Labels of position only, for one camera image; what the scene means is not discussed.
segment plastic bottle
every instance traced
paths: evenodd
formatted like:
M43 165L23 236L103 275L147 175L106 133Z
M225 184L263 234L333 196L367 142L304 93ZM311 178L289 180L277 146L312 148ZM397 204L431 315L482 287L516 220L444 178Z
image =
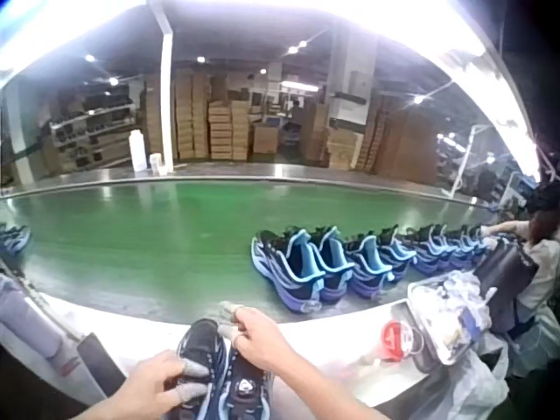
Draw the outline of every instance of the plastic bottle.
M139 129L133 129L129 137L130 156L132 157L132 167L134 172L145 171L148 169L146 161L146 149L144 148L144 135Z

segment blue sneaker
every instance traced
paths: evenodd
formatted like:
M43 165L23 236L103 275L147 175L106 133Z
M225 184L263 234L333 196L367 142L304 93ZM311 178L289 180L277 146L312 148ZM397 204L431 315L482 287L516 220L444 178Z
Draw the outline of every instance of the blue sneaker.
M434 225L421 227L417 231L408 228L407 234L399 237L406 246L416 251L414 268L425 276L431 276L438 270L439 260L446 250L445 246L434 241L433 230Z
M191 325L178 345L181 358L196 361L210 371L206 378L181 376L170 382L171 388L184 382L201 382L208 385L206 395L179 405L167 414L168 420L214 420L217 418L218 397L228 370L228 350L218 334L218 324L211 319L199 319Z
M431 237L434 243L444 248L444 252L439 257L437 268L441 271L447 271L451 265L453 252L457 249L455 245L450 245L445 237L447 225L444 223L434 225Z
M358 296L371 299L377 296L386 281L392 282L395 275L392 266L383 263L377 249L377 238L373 232L359 234L345 243L346 256L355 263L348 283Z
M396 282L404 277L409 265L417 263L417 252L406 247L396 237L398 228L399 225L394 225L393 227L383 229L377 236L381 260L393 266Z
M339 235L336 226L318 227L311 234L310 246L315 261L319 269L326 273L325 288L320 292L321 300L329 304L335 304L345 295L355 265L347 260Z
M317 266L310 239L305 229L293 227L283 236L263 230L251 243L253 265L274 284L278 296L294 312L321 309L319 293L326 273Z
M451 255L450 265L458 270L469 268L473 263L477 245L469 238L468 226L463 225L461 229L447 232L445 236L449 244L455 247Z
M22 252L29 244L31 237L32 231L27 226L7 229L4 224L0 227L0 243L4 245L12 256Z
M269 420L273 376L232 348L218 401L219 420Z

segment white pillar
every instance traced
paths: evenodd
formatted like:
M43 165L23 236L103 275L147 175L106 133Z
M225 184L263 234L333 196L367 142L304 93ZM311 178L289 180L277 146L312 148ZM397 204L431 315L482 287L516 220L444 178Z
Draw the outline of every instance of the white pillar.
M361 125L366 124L374 83L377 35L356 25L339 21L334 31L326 100L329 116ZM336 92L359 96L365 105L333 99Z

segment conveyor belt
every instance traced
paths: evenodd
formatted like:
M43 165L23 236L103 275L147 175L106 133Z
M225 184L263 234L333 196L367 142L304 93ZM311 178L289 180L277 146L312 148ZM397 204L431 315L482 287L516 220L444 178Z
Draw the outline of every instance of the conveyor belt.
M100 186L4 200L0 219L26 224L27 277L70 302L149 319L191 323L227 299L284 309L249 259L254 232L336 224L344 235L399 223L490 218L480 208L392 192L270 182L159 182ZM400 298L403 287L382 299ZM348 296L314 318L372 303Z

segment person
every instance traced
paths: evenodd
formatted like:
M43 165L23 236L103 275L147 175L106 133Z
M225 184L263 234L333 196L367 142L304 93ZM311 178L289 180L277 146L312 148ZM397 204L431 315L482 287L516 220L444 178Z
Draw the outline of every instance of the person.
M535 277L515 302L517 320L512 322L521 333L508 336L514 376L525 377L560 358L560 325L548 307L560 277L560 208L557 199L553 201L535 210L529 221L511 220L481 229L483 236L520 236L526 240L523 250L539 265Z
M309 407L318 420L382 420L383 414L370 409L336 382L325 378L309 361L288 344L277 324L261 311L223 303L233 325L220 325L219 332L248 361L281 378ZM138 364L122 387L74 420L154 420L180 403L206 393L205 385L184 383L165 390L164 383L185 372L204 374L203 368L181 360L168 351Z

